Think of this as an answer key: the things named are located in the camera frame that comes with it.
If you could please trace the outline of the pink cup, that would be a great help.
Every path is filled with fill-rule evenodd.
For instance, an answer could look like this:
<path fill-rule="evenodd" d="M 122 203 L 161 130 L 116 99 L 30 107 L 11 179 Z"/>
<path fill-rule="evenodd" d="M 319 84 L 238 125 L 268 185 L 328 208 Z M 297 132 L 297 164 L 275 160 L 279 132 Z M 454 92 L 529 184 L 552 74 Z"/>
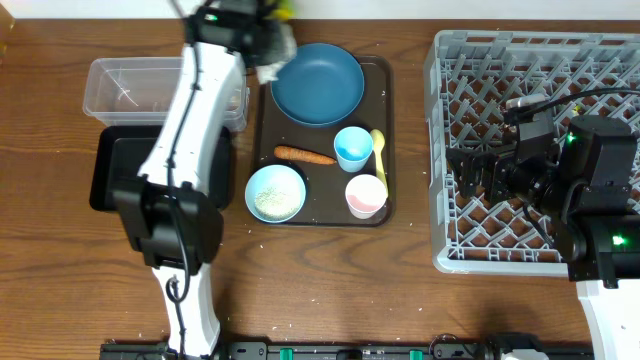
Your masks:
<path fill-rule="evenodd" d="M 385 205 L 387 196 L 383 182 L 369 174 L 355 176 L 345 188 L 348 208 L 358 219 L 368 219 L 375 215 Z"/>

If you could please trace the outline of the white napkin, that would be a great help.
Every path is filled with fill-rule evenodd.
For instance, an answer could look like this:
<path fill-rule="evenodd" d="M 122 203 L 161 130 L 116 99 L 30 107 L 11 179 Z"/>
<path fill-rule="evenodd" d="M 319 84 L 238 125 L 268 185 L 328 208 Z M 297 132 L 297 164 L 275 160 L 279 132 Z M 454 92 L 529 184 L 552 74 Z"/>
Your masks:
<path fill-rule="evenodd" d="M 253 57 L 253 67 L 261 85 L 278 80 L 278 72 L 297 53 L 297 43 L 293 29 L 285 23 L 272 23 L 257 38 L 257 49 Z"/>

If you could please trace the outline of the dark blue plate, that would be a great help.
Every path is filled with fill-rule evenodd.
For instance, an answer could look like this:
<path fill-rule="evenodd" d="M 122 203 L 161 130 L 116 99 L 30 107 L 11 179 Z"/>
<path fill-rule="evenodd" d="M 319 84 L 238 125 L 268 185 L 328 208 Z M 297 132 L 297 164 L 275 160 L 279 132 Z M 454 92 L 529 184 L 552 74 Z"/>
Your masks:
<path fill-rule="evenodd" d="M 277 77 L 271 83 L 275 104 L 291 120 L 308 127 L 327 127 L 345 119 L 365 90 L 364 72 L 356 58 L 327 43 L 300 46 Z"/>

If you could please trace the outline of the white rice pile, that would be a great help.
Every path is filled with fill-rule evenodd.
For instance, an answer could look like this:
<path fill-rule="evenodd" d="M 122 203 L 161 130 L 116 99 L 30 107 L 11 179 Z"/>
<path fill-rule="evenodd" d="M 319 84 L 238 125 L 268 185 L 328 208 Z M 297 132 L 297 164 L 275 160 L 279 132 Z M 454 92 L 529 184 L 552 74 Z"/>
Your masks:
<path fill-rule="evenodd" d="M 256 195 L 255 208 L 263 218 L 280 221 L 289 217 L 297 205 L 291 194 L 275 187 L 268 187 Z"/>

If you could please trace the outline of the light blue bowl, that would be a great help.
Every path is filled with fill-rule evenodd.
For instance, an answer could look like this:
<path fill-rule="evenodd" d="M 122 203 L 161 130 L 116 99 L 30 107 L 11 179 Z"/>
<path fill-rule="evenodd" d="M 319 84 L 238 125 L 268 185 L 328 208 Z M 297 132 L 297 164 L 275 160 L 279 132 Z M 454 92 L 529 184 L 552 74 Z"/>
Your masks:
<path fill-rule="evenodd" d="M 306 194 L 306 185 L 298 172 L 284 165 L 269 165 L 248 180 L 245 203 L 258 220 L 284 223 L 302 209 Z"/>

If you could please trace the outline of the orange carrot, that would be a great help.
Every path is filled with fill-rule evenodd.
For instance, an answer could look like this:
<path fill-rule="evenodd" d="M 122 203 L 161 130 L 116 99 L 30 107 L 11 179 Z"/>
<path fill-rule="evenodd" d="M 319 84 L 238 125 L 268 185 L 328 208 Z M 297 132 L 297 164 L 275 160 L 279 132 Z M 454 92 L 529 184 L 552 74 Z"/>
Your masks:
<path fill-rule="evenodd" d="M 276 146 L 274 155 L 282 160 L 301 161 L 318 165 L 333 165 L 337 163 L 335 159 L 329 156 L 290 146 Z"/>

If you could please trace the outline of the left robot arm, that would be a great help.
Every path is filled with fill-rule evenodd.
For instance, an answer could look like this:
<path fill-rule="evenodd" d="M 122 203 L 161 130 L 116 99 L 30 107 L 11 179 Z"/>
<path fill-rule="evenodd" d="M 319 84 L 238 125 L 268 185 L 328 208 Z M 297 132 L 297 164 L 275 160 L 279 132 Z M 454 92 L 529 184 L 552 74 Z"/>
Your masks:
<path fill-rule="evenodd" d="M 170 336 L 124 348 L 124 359 L 209 359 L 220 334 L 211 289 L 223 217 L 210 178 L 227 106 L 247 70 L 274 80 L 296 51 L 282 1 L 206 1 L 184 17 L 181 77 L 168 116 L 137 175 L 115 185 L 133 250 L 162 286 Z"/>

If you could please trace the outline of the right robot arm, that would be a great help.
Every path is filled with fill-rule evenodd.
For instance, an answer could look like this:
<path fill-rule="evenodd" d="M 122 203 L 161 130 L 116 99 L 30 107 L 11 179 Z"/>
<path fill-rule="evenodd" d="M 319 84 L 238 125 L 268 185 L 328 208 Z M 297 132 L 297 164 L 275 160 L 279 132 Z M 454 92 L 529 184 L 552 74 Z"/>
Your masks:
<path fill-rule="evenodd" d="M 581 115 L 558 143 L 545 107 L 510 109 L 505 121 L 500 147 L 447 150 L 461 195 L 483 187 L 490 203 L 518 198 L 549 217 L 595 358 L 638 358 L 639 215 L 628 203 L 635 134 L 620 119 Z"/>

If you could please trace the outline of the light blue cup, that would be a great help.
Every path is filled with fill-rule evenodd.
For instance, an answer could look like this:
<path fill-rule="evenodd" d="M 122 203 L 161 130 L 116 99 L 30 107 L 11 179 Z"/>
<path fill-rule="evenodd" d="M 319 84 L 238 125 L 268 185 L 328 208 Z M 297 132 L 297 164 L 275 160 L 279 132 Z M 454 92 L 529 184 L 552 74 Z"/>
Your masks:
<path fill-rule="evenodd" d="M 367 130 L 350 126 L 340 130 L 334 138 L 334 151 L 342 170 L 355 173 L 364 168 L 373 152 L 373 140 Z"/>

